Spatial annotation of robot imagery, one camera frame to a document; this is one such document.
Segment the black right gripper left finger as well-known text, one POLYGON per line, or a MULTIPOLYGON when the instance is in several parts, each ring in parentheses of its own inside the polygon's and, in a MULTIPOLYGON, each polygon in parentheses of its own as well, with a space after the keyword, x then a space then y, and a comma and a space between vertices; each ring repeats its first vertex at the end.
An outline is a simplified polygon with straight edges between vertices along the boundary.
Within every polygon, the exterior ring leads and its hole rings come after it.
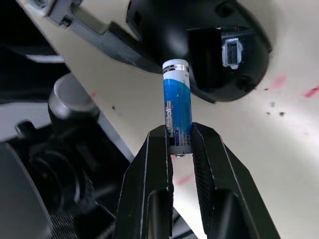
POLYGON ((116 239, 169 239, 172 236, 173 169, 164 125, 147 135, 125 172, 116 216, 116 239))

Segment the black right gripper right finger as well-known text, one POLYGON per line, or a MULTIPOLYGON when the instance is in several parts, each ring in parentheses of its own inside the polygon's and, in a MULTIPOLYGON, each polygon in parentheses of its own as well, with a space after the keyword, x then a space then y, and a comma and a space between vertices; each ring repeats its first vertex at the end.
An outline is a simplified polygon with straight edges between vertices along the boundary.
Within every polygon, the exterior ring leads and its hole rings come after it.
POLYGON ((244 164, 212 128, 191 131, 196 189, 209 239, 278 239, 257 186, 244 164))

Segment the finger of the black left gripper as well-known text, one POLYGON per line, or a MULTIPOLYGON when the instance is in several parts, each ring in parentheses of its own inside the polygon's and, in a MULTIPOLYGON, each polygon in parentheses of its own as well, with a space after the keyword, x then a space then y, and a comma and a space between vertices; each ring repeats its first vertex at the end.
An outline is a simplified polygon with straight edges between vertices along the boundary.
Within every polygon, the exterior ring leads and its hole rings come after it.
POLYGON ((56 0, 48 17, 68 27, 110 58, 151 73, 160 73, 160 66, 146 53, 140 41, 134 39, 115 21, 101 22, 80 0, 56 0))

